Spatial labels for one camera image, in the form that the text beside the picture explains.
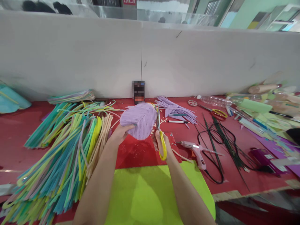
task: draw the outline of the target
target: wooden edge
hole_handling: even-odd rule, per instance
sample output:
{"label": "wooden edge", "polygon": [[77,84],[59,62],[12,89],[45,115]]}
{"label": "wooden edge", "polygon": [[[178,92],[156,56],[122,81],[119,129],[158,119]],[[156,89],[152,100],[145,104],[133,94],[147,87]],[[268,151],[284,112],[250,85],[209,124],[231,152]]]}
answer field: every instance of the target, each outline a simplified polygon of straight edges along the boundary
{"label": "wooden edge", "polygon": [[283,190],[288,190],[288,189],[300,189],[300,182],[296,179],[286,180],[285,182],[287,183],[288,186],[280,187],[277,189],[266,190],[266,191],[262,191],[262,192],[257,192],[257,193],[251,193],[248,195],[241,195],[238,190],[234,190],[234,191],[229,191],[229,192],[213,194],[212,197],[215,202],[221,202],[221,201],[227,201],[227,200],[231,200],[231,199],[259,195],[261,193],[277,192],[277,191],[283,191]]}

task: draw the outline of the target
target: hot glue gun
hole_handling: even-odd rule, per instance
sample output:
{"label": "hot glue gun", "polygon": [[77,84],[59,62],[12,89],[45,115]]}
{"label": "hot glue gun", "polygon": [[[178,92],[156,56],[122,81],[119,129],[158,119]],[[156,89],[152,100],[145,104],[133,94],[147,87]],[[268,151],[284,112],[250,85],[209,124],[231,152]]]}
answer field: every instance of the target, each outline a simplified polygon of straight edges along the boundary
{"label": "hot glue gun", "polygon": [[191,149],[192,157],[194,156],[197,158],[197,163],[198,163],[199,169],[206,170],[206,164],[204,163],[204,160],[201,155],[201,151],[203,150],[201,145],[196,145],[192,142],[184,142],[184,141],[177,142],[177,143],[181,144],[185,148]]}

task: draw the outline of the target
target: lime green foam sheet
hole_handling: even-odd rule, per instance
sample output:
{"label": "lime green foam sheet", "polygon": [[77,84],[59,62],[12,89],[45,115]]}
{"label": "lime green foam sheet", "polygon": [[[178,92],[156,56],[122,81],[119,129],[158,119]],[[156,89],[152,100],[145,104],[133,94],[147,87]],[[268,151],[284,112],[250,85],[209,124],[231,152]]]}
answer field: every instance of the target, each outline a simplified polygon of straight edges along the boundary
{"label": "lime green foam sheet", "polygon": [[[215,219],[215,203],[196,162],[181,167]],[[183,224],[168,166],[116,170],[105,224]]]}

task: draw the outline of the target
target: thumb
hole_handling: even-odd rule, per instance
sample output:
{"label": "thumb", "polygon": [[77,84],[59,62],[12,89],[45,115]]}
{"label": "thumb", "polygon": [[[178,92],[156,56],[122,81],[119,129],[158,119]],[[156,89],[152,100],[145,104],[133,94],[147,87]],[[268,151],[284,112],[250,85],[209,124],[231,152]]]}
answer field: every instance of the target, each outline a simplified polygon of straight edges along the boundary
{"label": "thumb", "polygon": [[124,131],[128,131],[128,130],[130,130],[130,129],[133,129],[133,128],[135,128],[137,125],[134,123],[134,124],[130,124],[130,125],[126,125],[126,126],[124,126],[123,127],[123,130]]}

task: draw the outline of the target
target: foam tube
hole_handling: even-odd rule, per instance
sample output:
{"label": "foam tube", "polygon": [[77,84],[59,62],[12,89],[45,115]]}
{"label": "foam tube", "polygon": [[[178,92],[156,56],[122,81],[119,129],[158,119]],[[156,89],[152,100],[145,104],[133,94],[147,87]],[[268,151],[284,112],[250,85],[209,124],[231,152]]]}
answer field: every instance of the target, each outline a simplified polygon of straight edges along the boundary
{"label": "foam tube", "polygon": [[272,106],[271,105],[267,105],[264,103],[260,103],[260,102],[256,102],[256,101],[252,101],[249,99],[244,98],[239,104],[239,107],[245,108],[245,109],[249,109],[258,113],[267,113],[269,111],[271,111]]}

